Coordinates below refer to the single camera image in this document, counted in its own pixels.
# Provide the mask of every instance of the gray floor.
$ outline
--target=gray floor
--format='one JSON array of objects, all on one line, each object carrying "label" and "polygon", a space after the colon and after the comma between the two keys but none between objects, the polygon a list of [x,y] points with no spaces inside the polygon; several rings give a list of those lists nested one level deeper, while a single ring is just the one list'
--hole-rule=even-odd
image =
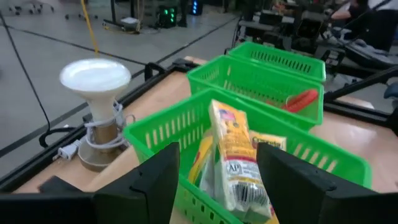
[{"label": "gray floor", "polygon": [[[72,43],[89,49],[93,48],[86,23],[77,16],[69,21],[65,20],[65,13],[76,15],[80,11],[78,4],[61,4],[56,2],[55,13],[45,11],[42,15],[21,16],[8,14],[7,23],[12,27],[11,34],[17,45],[32,82],[42,100],[44,108],[52,121],[67,111],[81,105],[83,100],[70,93],[59,83],[60,70],[68,63],[82,58],[94,57],[90,50],[68,45]],[[170,65],[176,58],[187,55],[210,60],[223,54],[225,48],[231,45],[231,38],[236,25],[232,14],[220,14],[217,9],[206,8],[201,17],[189,17],[188,28],[175,27],[162,29],[156,34],[128,35],[110,32],[102,28],[103,18],[109,18],[109,10],[103,7],[90,9],[98,14],[100,19],[93,20],[92,26],[100,51],[118,57],[129,58],[140,63],[160,61],[163,66]],[[49,39],[55,38],[64,42]],[[136,73],[144,68],[142,64],[111,58],[123,63],[130,72]],[[128,90],[135,89],[144,82],[143,75],[133,79]],[[337,77],[327,84],[327,89],[337,89],[343,86],[346,80]],[[384,85],[375,85],[371,88],[353,94],[357,98],[370,101],[383,111],[391,111],[391,102],[382,99]],[[21,137],[45,125],[44,116],[37,104],[33,92],[24,76],[21,66],[12,50],[6,36],[5,29],[0,27],[0,149],[4,148]],[[81,117],[88,113],[85,108],[68,119],[57,124],[76,126],[81,124]],[[52,136],[50,142],[61,135]],[[37,138],[27,142],[16,150],[0,158],[0,176],[7,174],[16,166],[31,158],[42,148]]]}]

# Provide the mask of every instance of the yellow cable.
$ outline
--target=yellow cable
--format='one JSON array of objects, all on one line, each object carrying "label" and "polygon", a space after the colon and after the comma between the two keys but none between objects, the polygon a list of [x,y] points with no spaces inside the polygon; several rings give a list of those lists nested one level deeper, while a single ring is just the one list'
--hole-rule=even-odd
[{"label": "yellow cable", "polygon": [[85,18],[86,18],[87,28],[88,28],[88,30],[90,32],[91,41],[93,42],[93,45],[94,45],[95,55],[98,56],[97,41],[95,41],[94,32],[93,32],[93,29],[91,28],[90,19],[88,18],[88,13],[87,13],[87,10],[86,10],[85,0],[81,0],[80,3],[81,3],[81,7],[83,8],[83,13],[84,13]]}]

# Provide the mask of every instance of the lamp base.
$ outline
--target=lamp base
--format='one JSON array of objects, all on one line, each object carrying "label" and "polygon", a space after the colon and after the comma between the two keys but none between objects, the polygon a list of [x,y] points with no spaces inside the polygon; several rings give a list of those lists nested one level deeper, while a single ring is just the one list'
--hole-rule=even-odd
[{"label": "lamp base", "polygon": [[125,149],[123,147],[112,148],[112,151],[102,152],[91,147],[87,141],[82,141],[78,156],[81,164],[94,172],[101,172],[110,165]]}]

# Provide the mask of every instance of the lamp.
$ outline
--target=lamp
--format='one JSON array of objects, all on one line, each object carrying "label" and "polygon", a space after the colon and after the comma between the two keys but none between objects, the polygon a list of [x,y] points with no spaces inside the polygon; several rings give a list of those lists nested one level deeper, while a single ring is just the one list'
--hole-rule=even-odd
[{"label": "lamp", "polygon": [[82,164],[88,169],[104,169],[121,152],[116,142],[123,137],[113,104],[130,79],[131,74],[125,66],[102,58],[72,62],[61,71],[61,84],[85,99],[93,115],[93,122],[86,124],[86,141],[78,151]]}]

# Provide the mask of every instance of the barcode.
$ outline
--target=barcode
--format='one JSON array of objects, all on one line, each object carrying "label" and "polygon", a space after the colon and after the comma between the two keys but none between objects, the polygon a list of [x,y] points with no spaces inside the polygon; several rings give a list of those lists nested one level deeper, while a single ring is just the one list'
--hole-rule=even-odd
[{"label": "barcode", "polygon": [[257,203],[263,206],[267,203],[267,192],[261,185],[238,182],[233,186],[233,190],[236,201],[241,205]]}]

